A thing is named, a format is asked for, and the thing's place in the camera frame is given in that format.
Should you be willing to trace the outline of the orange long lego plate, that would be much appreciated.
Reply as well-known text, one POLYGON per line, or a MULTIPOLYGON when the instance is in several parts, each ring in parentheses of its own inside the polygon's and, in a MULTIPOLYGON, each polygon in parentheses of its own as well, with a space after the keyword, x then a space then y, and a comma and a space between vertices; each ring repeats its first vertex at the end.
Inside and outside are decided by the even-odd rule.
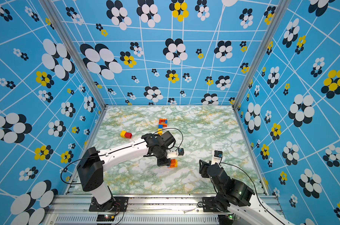
POLYGON ((171 164, 168 168, 177 168, 177 163, 171 164))

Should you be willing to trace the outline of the red square lego brick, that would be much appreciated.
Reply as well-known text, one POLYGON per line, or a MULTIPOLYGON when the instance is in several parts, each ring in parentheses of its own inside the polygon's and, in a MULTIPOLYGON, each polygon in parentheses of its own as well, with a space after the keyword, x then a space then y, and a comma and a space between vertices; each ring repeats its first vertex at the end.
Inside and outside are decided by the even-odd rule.
POLYGON ((131 139, 131 138, 132 138, 132 133, 126 132, 126 133, 124 134, 124 137, 125 137, 125 138, 128 138, 128 139, 131 139))

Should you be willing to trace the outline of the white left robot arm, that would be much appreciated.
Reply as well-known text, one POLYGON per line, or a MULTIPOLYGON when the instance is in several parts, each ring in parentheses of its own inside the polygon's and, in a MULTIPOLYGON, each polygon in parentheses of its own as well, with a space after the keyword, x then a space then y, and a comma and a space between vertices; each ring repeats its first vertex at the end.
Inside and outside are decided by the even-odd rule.
POLYGON ((176 157, 183 156, 185 151, 176 147, 176 140, 171 132, 159 135, 144 134, 139 139, 119 147, 97 150, 92 147, 86 150, 76 169, 84 192, 92 195, 89 211, 91 212, 124 212, 125 202, 116 200, 110 188, 104 182, 103 173, 110 168, 138 157, 155 157, 159 167, 170 167, 176 164, 176 157))

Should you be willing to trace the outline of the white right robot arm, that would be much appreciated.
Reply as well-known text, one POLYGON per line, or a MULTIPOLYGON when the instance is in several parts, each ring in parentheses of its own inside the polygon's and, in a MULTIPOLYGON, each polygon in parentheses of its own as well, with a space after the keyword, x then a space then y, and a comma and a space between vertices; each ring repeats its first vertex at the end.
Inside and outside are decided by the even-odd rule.
POLYGON ((198 207, 208 212, 230 212, 251 225, 291 225, 292 223, 277 213, 259 198, 256 188, 231 178, 222 168, 222 151, 214 151, 212 160, 199 160, 199 173, 209 178, 216 196, 203 197, 198 207))

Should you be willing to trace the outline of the yellow square lego brick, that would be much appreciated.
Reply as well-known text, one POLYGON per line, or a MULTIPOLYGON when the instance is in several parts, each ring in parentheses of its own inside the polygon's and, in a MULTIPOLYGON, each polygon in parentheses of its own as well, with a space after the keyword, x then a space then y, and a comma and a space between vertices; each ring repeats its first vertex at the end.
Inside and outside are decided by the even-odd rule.
POLYGON ((121 131, 120 136, 125 138, 126 131, 121 131))

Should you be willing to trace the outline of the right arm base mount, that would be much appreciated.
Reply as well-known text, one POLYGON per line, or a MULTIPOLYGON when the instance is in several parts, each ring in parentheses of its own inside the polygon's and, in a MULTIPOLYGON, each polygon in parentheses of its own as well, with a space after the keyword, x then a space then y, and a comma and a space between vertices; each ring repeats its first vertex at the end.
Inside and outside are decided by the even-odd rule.
POLYGON ((214 197, 203 197, 201 204, 204 212, 222 212, 218 209, 214 197))

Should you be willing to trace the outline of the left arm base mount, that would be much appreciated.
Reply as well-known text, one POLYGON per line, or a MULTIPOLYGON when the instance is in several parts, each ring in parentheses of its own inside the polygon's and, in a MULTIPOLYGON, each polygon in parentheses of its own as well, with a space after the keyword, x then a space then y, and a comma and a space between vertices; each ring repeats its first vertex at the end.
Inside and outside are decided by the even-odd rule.
POLYGON ((112 197, 107 202, 100 204, 95 199, 91 198, 91 204, 89 207, 90 212, 126 212, 128 205, 128 197, 112 197))

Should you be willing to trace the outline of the aluminium front rail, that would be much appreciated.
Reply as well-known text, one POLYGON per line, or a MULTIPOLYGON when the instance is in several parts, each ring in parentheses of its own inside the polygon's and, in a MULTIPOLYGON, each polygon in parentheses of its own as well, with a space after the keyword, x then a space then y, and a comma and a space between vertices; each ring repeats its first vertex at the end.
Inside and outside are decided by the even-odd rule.
POLYGON ((90 211, 89 195, 58 196, 45 225, 289 225, 277 197, 261 195, 250 207, 227 212, 210 206, 214 194, 116 195, 120 211, 90 211))

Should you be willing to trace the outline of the right aluminium corner post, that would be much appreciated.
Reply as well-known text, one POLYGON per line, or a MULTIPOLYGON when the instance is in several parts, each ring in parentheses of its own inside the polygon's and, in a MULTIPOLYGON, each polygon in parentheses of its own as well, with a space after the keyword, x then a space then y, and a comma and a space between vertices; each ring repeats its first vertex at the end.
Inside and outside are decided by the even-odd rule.
POLYGON ((245 96, 248 84, 250 83, 250 81, 252 80, 256 69, 258 68, 259 64, 261 63, 263 56, 266 52, 266 49, 268 47, 268 44, 271 42, 275 32, 277 31, 283 17, 284 14, 289 6, 289 4, 291 3, 291 0, 281 0, 279 1, 279 5, 276 8, 276 13, 275 13, 275 17, 272 20, 272 22, 270 23, 270 25, 268 26, 267 31, 265 32, 265 35, 259 45, 259 48, 257 49, 257 52, 251 62, 251 66, 250 66, 250 70, 247 73, 247 75, 244 78, 244 81, 239 89, 239 92, 236 96, 236 100, 234 103, 234 109, 237 109, 237 107, 240 105, 243 97, 245 96))

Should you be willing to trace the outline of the aluminium corner post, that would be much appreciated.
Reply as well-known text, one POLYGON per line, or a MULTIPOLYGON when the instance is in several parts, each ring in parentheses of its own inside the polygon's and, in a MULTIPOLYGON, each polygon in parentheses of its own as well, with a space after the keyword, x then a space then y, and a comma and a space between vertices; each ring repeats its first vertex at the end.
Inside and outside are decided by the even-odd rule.
POLYGON ((291 0, 281 0, 279 1, 279 5, 276 8, 276 13, 275 13, 275 17, 272 20, 272 22, 270 23, 270 25, 268 26, 267 31, 265 32, 265 35, 259 45, 259 48, 257 49, 257 52, 251 62, 251 66, 250 66, 250 70, 247 73, 247 75, 244 78, 244 81, 239 89, 239 92, 236 96, 236 100, 234 103, 234 109, 237 109, 237 107, 240 105, 243 97, 245 96, 248 84, 250 83, 250 81, 252 80, 256 69, 258 68, 259 64, 261 63, 263 56, 266 52, 266 49, 268 47, 268 44, 271 42, 275 32, 277 31, 283 17, 284 14, 289 6, 289 4, 291 3, 291 0))
POLYGON ((54 24, 55 30, 68 50, 70 56, 74 60, 75 66, 79 69, 80 74, 84 78, 84 81, 88 85, 89 89, 92 91, 95 99, 98 101, 102 110, 106 108, 106 104, 98 88, 95 86, 94 81, 88 72, 86 66, 84 65, 80 55, 75 48, 74 43, 72 42, 69 32, 65 28, 64 24, 61 22, 59 17, 59 13, 56 12, 56 8, 51 1, 39 1, 42 8, 44 9, 47 16, 50 18, 51 22, 54 24))

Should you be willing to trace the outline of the left aluminium corner post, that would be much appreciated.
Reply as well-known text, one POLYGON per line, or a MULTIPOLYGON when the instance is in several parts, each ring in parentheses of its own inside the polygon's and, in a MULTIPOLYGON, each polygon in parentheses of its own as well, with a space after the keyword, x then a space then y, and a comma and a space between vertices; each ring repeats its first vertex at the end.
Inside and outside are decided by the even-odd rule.
POLYGON ((47 16, 50 18, 51 22, 54 24, 55 30, 68 50, 70 56, 74 60, 75 66, 79 69, 80 74, 84 78, 84 81, 88 85, 89 89, 92 91, 95 99, 98 101, 102 110, 106 108, 106 104, 98 88, 95 86, 94 81, 88 72, 86 66, 84 65, 80 55, 75 48, 74 43, 72 42, 69 32, 65 28, 64 24, 61 22, 59 17, 59 13, 56 12, 56 8, 51 1, 39 1, 42 8, 44 9, 47 16))

